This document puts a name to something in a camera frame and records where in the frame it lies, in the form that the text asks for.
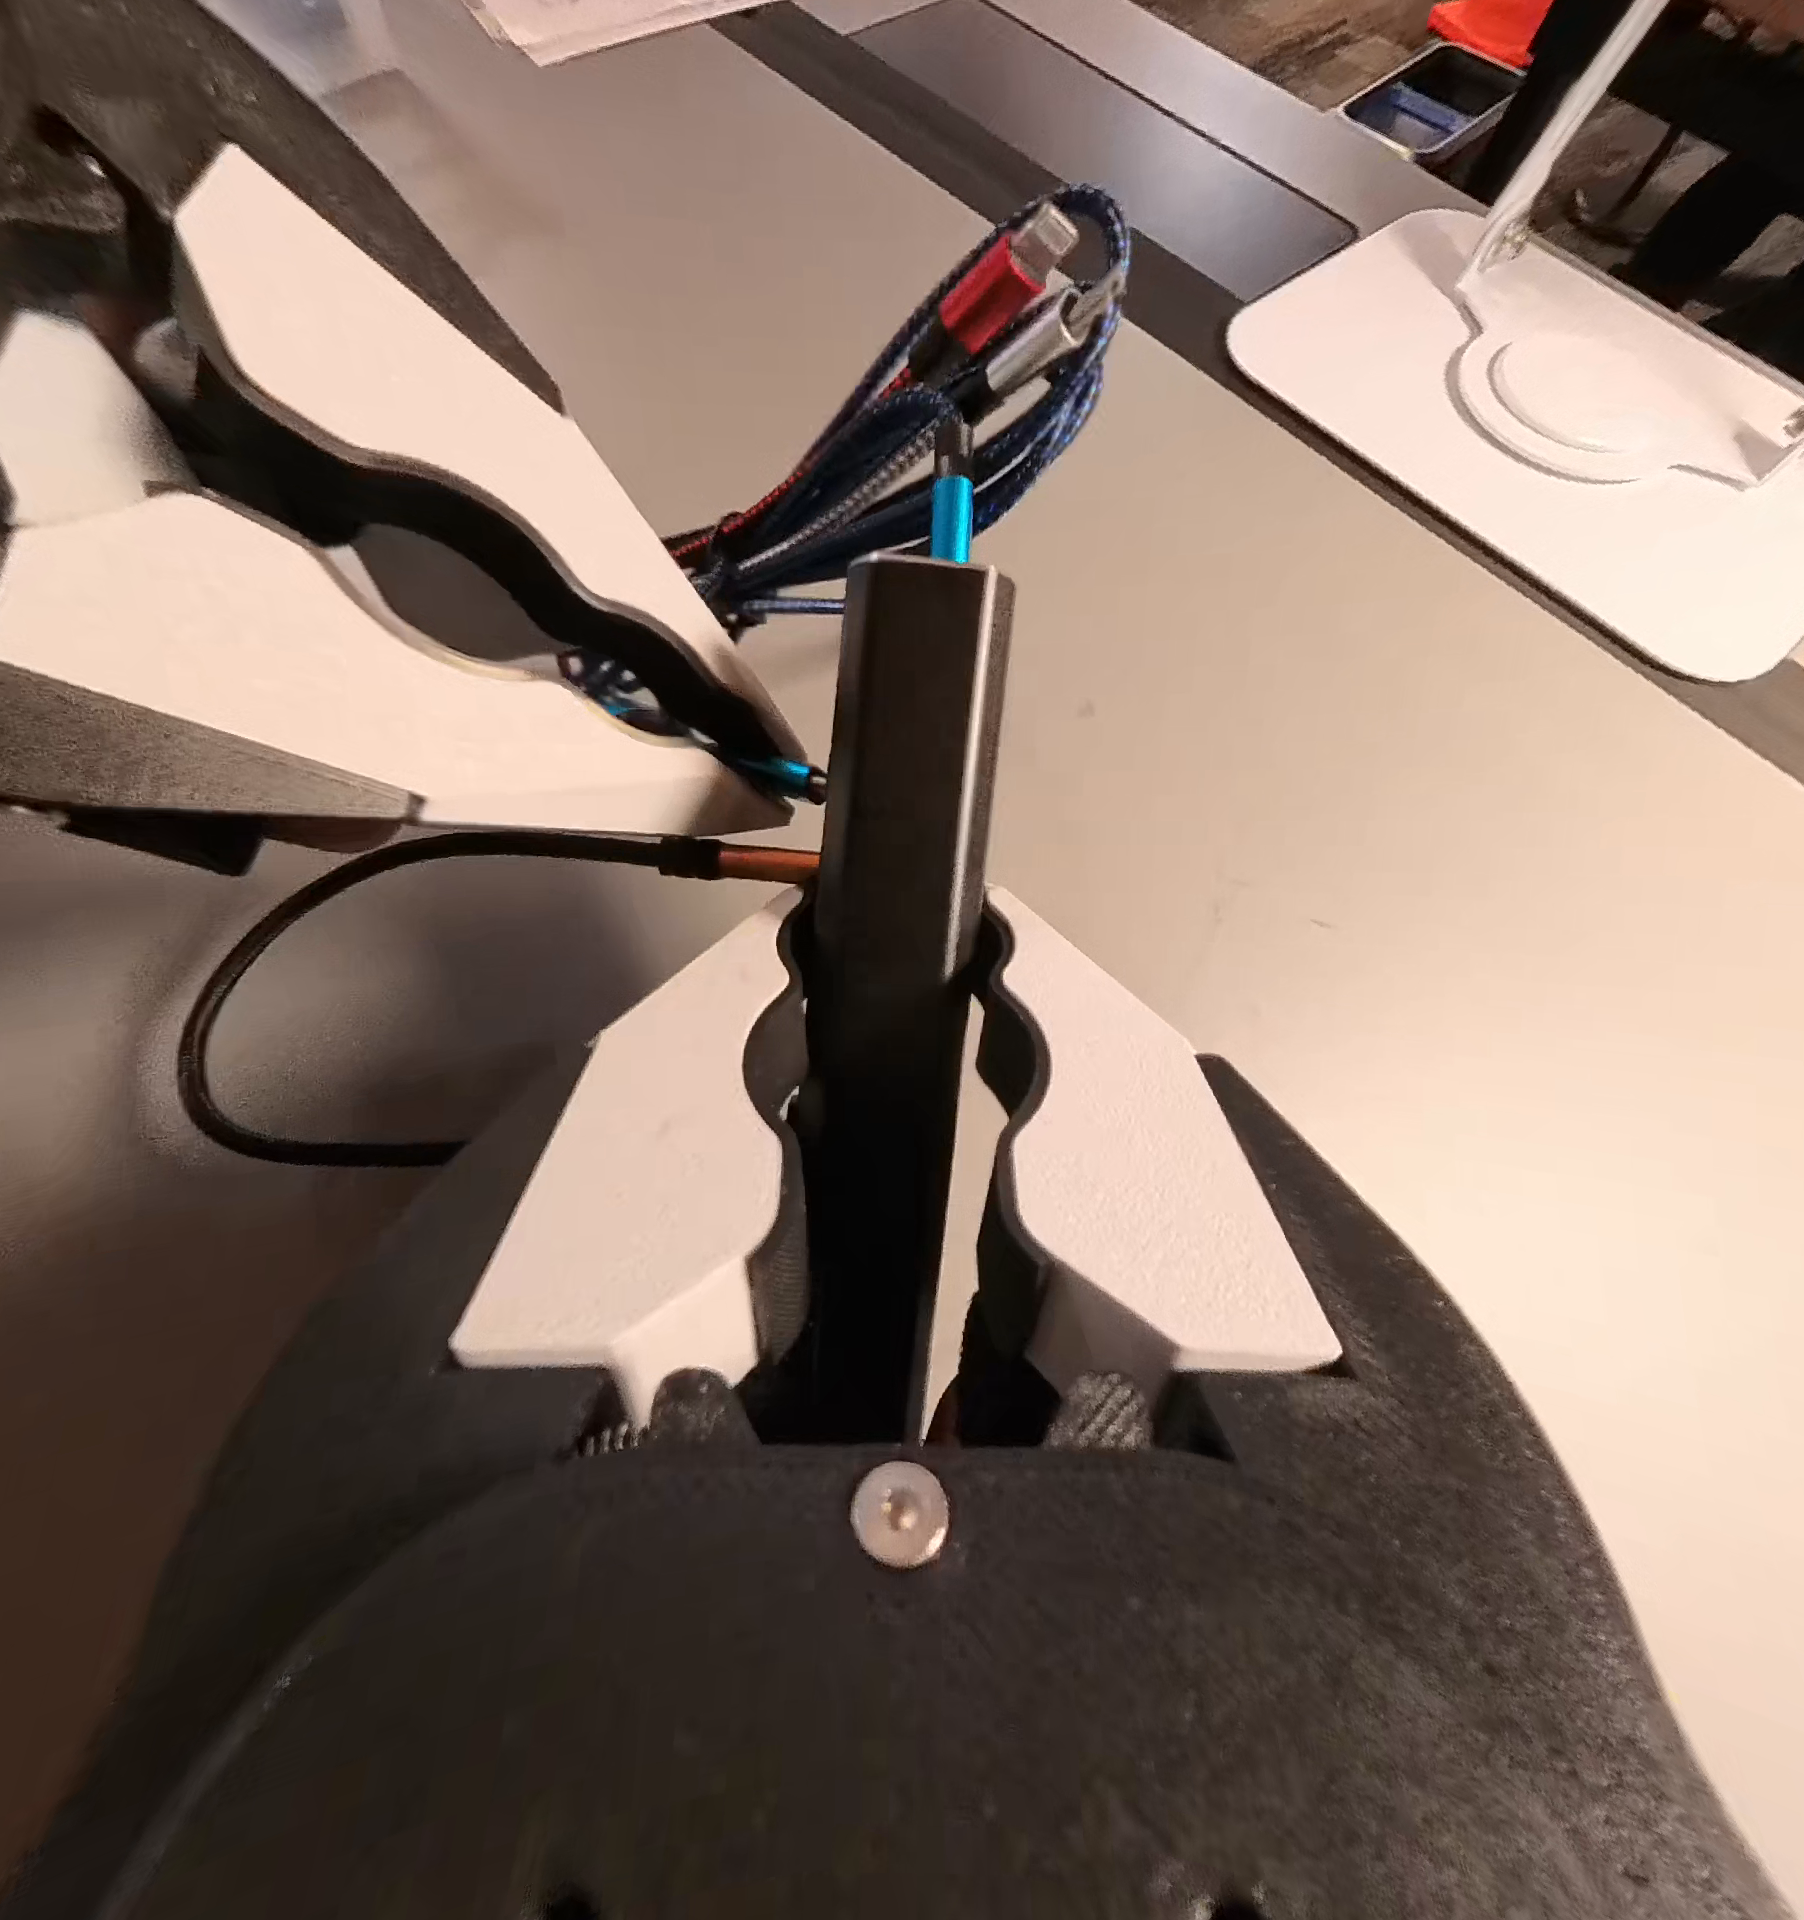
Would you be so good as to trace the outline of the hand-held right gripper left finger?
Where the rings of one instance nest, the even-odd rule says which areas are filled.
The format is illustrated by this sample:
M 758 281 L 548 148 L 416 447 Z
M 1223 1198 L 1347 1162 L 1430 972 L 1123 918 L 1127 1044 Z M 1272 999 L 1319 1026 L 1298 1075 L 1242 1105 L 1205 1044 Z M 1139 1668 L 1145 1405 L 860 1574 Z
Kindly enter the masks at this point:
M 768 899 L 598 1035 L 450 1335 L 462 1368 L 603 1369 L 644 1422 L 667 1377 L 735 1385 L 794 1347 L 799 908 Z

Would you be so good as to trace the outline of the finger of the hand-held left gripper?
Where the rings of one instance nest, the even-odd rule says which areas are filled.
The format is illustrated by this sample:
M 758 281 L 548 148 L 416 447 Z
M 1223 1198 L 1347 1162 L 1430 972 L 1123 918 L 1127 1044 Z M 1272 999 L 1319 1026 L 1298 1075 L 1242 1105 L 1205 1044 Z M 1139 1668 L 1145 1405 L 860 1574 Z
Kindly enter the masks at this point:
M 204 493 L 5 535 L 0 800 L 645 836 L 792 814 L 552 677 L 432 643 L 358 568 Z
M 295 530 L 435 539 L 554 648 L 625 667 L 722 757 L 807 757 L 561 405 L 238 146 L 208 162 L 171 236 L 176 317 Z

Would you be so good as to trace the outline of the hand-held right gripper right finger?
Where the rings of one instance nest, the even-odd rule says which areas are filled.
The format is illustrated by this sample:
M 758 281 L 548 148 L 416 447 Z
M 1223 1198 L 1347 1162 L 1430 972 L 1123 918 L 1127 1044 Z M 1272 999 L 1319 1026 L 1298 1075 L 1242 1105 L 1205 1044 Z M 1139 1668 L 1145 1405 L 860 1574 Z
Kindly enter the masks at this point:
M 1181 1379 L 1317 1375 L 1342 1342 L 1193 1042 L 1003 888 L 976 1067 L 1001 1113 L 969 1308 L 969 1447 L 1146 1443 Z

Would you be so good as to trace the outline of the black usb hub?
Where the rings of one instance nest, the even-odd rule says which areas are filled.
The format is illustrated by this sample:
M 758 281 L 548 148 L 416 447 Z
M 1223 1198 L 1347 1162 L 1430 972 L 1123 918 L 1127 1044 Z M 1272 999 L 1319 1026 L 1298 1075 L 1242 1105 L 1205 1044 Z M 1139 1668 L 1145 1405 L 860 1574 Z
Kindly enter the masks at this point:
M 1010 665 L 979 563 L 850 572 L 818 877 L 798 942 L 811 1308 L 799 1431 L 910 1443 L 958 1131 Z

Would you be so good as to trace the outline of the printed paper sheet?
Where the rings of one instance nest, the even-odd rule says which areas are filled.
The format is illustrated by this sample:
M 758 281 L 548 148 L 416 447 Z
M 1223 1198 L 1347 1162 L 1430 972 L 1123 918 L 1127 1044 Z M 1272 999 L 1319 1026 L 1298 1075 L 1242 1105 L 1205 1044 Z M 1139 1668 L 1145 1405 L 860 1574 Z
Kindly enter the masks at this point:
M 464 1 L 493 41 L 552 66 L 654 36 L 684 31 L 763 1 Z

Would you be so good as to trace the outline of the white document stand wooden board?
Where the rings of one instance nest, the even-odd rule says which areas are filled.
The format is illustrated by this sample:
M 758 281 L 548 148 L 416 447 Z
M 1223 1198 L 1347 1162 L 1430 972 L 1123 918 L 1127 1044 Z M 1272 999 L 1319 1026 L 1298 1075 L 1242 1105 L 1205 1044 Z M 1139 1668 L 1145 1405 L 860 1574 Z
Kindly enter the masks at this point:
M 1804 386 L 1532 236 L 1667 3 L 1629 3 L 1483 213 L 1414 212 L 1242 308 L 1253 385 L 1645 662 L 1804 642 Z

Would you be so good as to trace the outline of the grey tray blue inside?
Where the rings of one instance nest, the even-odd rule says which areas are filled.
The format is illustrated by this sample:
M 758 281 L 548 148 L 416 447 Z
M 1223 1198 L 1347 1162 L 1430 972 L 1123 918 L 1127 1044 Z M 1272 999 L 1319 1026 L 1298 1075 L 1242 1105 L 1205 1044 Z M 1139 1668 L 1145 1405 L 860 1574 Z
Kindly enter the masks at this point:
M 1436 38 L 1334 111 L 1404 160 L 1438 169 L 1485 142 L 1520 83 L 1518 66 Z

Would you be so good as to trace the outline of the orange traffic cone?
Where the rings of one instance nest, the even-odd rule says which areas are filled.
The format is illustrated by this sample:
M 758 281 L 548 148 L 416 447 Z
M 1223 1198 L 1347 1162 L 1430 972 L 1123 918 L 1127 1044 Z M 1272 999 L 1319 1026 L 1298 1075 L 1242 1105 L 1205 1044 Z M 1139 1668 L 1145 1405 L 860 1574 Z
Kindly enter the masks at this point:
M 1518 71 L 1532 63 L 1534 38 L 1551 7 L 1549 0 L 1436 1 L 1425 24 L 1451 46 Z

